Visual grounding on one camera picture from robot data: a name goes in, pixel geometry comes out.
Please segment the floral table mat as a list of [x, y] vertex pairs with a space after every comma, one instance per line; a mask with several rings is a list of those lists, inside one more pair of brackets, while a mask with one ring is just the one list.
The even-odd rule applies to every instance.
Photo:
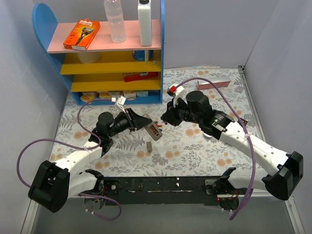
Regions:
[[[167, 88], [186, 80], [185, 92], [196, 89], [195, 77], [229, 77], [229, 86], [219, 91], [205, 90], [210, 104], [216, 110], [247, 120], [248, 131], [261, 137], [244, 81], [237, 69], [166, 69], [164, 70], [163, 102], [161, 104], [136, 104], [132, 109], [139, 115], [147, 113], [151, 119], [160, 120], [170, 100]], [[80, 108], [72, 97], [68, 97], [58, 127], [56, 139], [68, 145], [82, 146], [89, 138], [102, 112], [118, 114], [112, 105], [97, 105]], [[104, 176], [217, 176], [229, 167], [242, 170], [252, 168], [251, 159], [236, 148], [212, 137], [205, 137], [193, 123], [183, 122], [179, 126], [163, 125], [162, 137], [152, 141], [146, 130], [124, 131], [113, 138], [114, 144], [103, 157], [89, 163], [88, 168]], [[147, 142], [152, 141], [148, 152]]]

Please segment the blue can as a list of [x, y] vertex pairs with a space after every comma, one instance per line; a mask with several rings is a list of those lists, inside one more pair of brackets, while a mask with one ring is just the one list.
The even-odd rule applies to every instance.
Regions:
[[136, 61], [149, 61], [153, 58], [153, 50], [133, 50], [132, 56]]

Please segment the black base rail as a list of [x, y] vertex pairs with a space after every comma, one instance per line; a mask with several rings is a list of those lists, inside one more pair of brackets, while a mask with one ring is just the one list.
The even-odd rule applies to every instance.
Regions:
[[234, 210], [239, 199], [216, 185], [217, 176], [106, 177], [104, 194], [121, 205], [203, 204]]

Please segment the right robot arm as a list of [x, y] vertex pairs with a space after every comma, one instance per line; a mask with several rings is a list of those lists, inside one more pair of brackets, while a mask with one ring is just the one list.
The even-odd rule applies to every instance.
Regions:
[[279, 150], [253, 134], [244, 132], [231, 116], [214, 110], [209, 99], [201, 91], [192, 91], [183, 100], [182, 87], [168, 89], [172, 100], [161, 120], [173, 126], [181, 122], [198, 124], [200, 130], [215, 139], [229, 144], [243, 154], [254, 158], [260, 169], [255, 172], [230, 167], [211, 185], [216, 193], [230, 193], [235, 189], [248, 188], [268, 191], [280, 200], [288, 200], [303, 177], [303, 156], [294, 151]]

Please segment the white grey remote control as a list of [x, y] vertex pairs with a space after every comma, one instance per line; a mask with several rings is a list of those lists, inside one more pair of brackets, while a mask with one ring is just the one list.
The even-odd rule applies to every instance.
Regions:
[[212, 138], [211, 135], [209, 135], [209, 134], [207, 134], [207, 133], [205, 133], [205, 132], [203, 132], [203, 135], [204, 135], [205, 137], [207, 137], [207, 138]]

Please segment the red box on shelf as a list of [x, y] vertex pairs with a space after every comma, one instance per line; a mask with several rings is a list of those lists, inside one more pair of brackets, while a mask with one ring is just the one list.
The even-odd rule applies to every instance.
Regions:
[[122, 75], [125, 82], [132, 82], [157, 77], [158, 72], [134, 72], [134, 73], [123, 73]]

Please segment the clear plastic bottle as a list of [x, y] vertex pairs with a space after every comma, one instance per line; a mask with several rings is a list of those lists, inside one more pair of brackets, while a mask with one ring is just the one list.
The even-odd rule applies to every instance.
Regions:
[[127, 38], [124, 26], [124, 18], [121, 1], [105, 0], [103, 2], [106, 18], [111, 30], [113, 42], [121, 43]]

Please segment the white plastic bottle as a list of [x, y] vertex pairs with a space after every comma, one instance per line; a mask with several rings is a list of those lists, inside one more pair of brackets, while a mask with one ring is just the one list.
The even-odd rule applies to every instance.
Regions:
[[140, 31], [140, 43], [142, 46], [152, 45], [152, 19], [151, 2], [149, 0], [139, 0], [137, 14]]

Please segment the black remote control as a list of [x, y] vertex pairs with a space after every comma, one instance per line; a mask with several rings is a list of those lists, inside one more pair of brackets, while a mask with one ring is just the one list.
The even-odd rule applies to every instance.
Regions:
[[243, 122], [243, 124], [244, 124], [245, 126], [248, 124], [248, 121], [245, 120], [245, 119], [243, 119], [243, 118], [241, 118], [241, 121]]

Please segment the orange razor box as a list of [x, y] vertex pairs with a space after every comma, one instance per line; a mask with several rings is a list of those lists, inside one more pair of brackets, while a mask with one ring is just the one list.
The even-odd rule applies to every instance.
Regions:
[[99, 29], [99, 21], [80, 19], [64, 41], [64, 48], [86, 51]]

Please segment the white cup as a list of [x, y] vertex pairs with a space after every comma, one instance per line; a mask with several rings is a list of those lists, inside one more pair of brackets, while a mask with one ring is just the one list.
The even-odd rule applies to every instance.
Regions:
[[101, 58], [101, 52], [81, 52], [77, 53], [78, 59], [83, 64], [97, 62]]

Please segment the small boxes row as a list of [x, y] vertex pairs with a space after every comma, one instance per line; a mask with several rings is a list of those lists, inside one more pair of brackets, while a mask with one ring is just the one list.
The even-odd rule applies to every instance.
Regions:
[[111, 105], [112, 99], [123, 96], [126, 104], [156, 104], [162, 102], [160, 90], [128, 90], [128, 91], [92, 91], [80, 93], [80, 101], [88, 102], [102, 99], [100, 105]]

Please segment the grey battery cover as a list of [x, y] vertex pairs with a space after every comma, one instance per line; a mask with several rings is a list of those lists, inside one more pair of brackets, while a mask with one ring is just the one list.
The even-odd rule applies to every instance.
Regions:
[[151, 152], [153, 150], [152, 143], [150, 141], [146, 142], [147, 151]]

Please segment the blue shelf unit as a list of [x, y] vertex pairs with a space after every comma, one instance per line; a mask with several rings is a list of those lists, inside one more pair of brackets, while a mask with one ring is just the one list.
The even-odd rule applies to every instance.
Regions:
[[[165, 3], [160, 1], [160, 17], [152, 20], [153, 44], [141, 46], [138, 20], [125, 21], [127, 39], [114, 43], [108, 23], [102, 21], [100, 29], [87, 51], [68, 50], [63, 42], [74, 23], [59, 23], [51, 8], [37, 3], [32, 11], [32, 25], [37, 41], [55, 68], [77, 105], [82, 105], [80, 93], [91, 91], [160, 90], [163, 96]], [[136, 61], [133, 50], [153, 50], [149, 61]], [[79, 61], [77, 53], [101, 52], [101, 58], [91, 64]], [[125, 82], [123, 73], [158, 72], [158, 76]]]

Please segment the silver red long box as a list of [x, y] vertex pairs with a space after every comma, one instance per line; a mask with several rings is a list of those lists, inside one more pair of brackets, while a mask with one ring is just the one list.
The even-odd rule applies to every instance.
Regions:
[[[217, 88], [227, 87], [231, 82], [230, 77], [207, 78], [207, 80], [212, 82]], [[206, 82], [204, 80], [198, 80], [196, 87], [198, 90], [207, 90], [214, 88], [209, 82]]]

